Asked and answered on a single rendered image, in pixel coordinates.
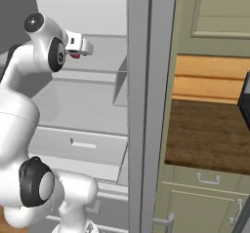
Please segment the olive wall cupboard door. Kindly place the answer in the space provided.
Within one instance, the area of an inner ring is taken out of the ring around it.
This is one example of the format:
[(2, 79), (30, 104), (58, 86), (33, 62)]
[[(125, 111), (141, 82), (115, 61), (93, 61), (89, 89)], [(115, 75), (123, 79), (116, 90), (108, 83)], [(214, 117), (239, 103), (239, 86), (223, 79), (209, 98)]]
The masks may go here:
[(180, 0), (180, 54), (250, 57), (250, 0)]

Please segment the olive base cupboard door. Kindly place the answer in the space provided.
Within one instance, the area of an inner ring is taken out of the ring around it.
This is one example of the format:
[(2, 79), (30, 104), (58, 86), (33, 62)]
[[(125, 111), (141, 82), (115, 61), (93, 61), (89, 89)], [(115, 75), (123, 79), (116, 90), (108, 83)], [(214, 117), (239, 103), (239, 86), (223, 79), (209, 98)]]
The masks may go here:
[(236, 201), (243, 200), (243, 209), (247, 198), (243, 193), (163, 182), (157, 216), (175, 215), (172, 233), (231, 233), (229, 218), (238, 211)]

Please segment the grey fridge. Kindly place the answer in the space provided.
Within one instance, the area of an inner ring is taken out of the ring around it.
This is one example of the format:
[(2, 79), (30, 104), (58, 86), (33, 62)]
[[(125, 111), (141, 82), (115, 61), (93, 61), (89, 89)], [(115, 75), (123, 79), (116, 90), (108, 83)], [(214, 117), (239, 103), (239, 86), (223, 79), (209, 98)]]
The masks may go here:
[[(0, 79), (10, 48), (31, 43), (23, 23), (35, 13), (52, 19), (63, 30), (81, 33), (94, 46), (91, 56), (66, 55), (61, 70), (116, 74), (127, 58), (127, 8), (127, 0), (0, 0)], [(21, 89), (40, 112), (36, 130), (44, 127), (126, 136), (128, 160), (128, 98), (126, 107), (114, 106), (115, 83), (55, 80), (54, 73), (28, 75), (21, 81)], [(104, 180), (93, 178), (99, 187), (98, 197)], [(129, 233), (129, 186), (124, 211)], [(165, 233), (165, 227), (153, 224), (152, 233)]]

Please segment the grey fridge door bin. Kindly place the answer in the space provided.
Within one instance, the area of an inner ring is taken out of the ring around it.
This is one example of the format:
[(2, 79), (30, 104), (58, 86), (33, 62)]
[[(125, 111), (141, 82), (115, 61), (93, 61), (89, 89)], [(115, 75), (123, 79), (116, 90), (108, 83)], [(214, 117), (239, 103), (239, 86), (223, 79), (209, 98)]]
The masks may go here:
[(115, 79), (115, 88), (113, 93), (114, 106), (127, 106), (128, 88), (127, 88), (127, 59), (125, 58), (120, 65)]

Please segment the grey fridge shelf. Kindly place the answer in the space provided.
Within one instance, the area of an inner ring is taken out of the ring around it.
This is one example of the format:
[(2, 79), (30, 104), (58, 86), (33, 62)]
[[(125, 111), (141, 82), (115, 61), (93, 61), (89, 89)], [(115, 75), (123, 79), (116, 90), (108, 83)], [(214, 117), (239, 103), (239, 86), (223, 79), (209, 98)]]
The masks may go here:
[(116, 80), (116, 74), (107, 72), (61, 70), (60, 72), (54, 73), (53, 78), (55, 80), (72, 82), (114, 84)]

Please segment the black microwave oven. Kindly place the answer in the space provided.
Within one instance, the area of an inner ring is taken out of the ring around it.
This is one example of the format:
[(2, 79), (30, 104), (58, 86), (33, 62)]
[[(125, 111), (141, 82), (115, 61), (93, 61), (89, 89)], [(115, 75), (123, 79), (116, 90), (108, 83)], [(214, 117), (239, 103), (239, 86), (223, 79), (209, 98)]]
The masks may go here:
[(250, 70), (246, 73), (237, 106), (250, 131)]

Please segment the olive drawer front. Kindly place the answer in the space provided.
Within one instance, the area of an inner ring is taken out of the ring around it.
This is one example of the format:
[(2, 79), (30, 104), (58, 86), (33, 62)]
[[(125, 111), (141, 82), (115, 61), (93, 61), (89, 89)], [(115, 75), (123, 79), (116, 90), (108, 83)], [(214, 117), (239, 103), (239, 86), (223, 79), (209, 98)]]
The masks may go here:
[(165, 165), (163, 180), (184, 185), (250, 194), (250, 175)]

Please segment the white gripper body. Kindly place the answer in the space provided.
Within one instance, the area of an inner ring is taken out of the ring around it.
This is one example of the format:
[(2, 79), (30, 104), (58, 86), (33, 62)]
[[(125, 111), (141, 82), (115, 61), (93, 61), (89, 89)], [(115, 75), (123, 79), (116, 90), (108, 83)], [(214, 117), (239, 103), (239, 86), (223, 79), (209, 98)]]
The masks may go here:
[(91, 56), (94, 52), (94, 46), (93, 44), (87, 40), (86, 38), (82, 39), (82, 46), (80, 49), (80, 54), (82, 56)]

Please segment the grey fridge drawer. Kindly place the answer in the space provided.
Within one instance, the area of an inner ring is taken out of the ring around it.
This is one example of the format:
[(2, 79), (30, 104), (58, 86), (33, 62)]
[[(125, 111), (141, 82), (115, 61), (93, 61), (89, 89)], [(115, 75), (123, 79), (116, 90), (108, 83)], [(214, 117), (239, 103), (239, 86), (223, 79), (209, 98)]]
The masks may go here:
[(29, 152), (53, 169), (115, 182), (127, 148), (126, 136), (39, 127)]

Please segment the grey fridge door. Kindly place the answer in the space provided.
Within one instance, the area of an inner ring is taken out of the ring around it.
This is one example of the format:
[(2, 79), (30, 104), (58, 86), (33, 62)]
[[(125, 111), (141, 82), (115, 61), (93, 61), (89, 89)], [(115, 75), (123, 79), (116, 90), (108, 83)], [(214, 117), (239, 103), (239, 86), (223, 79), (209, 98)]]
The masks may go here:
[(152, 233), (176, 0), (127, 0), (129, 233)]

